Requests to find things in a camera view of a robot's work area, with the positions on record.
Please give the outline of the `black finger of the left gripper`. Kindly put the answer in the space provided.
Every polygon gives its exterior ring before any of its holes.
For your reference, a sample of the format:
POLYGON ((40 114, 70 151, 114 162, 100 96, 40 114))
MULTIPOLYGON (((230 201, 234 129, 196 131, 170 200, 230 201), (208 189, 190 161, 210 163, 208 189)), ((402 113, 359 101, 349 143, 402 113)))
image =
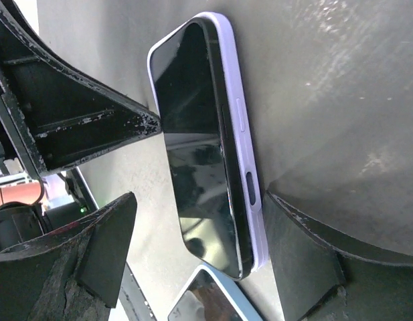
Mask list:
POLYGON ((0 165, 46 176, 160 130, 156 114, 72 67, 0 1, 0 165))

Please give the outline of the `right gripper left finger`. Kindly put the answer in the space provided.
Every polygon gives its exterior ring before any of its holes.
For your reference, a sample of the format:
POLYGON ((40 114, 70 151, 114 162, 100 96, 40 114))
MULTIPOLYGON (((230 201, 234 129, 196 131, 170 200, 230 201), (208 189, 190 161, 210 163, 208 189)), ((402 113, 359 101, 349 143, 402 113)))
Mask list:
POLYGON ((137 200, 0 251, 0 320, 108 320, 116 306, 137 200))

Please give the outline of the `light blue phone case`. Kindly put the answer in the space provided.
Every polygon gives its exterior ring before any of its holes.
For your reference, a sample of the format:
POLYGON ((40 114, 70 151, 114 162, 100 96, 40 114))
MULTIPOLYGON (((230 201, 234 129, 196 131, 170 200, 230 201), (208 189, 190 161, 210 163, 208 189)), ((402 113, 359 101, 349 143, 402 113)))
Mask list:
POLYGON ((207 271, 213 277, 220 289, 223 291, 224 295, 227 297, 227 299, 230 301, 230 303, 233 305, 233 307, 235 307, 236 311, 242 317, 242 320, 262 319, 260 314, 256 311, 256 309, 253 307, 253 305, 249 302, 247 297, 238 287, 237 283, 233 279, 229 278, 227 275, 223 274, 216 268, 206 263, 200 264, 194 269, 193 273, 190 275, 182 290, 177 295, 173 303, 173 307, 200 269, 207 271))

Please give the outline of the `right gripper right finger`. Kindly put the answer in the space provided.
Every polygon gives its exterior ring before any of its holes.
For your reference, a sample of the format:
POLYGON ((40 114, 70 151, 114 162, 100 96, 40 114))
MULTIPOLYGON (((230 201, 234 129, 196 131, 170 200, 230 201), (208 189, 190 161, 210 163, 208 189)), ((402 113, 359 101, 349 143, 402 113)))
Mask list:
POLYGON ((342 233, 271 192, 263 213, 285 320, 413 320, 413 256, 342 233))

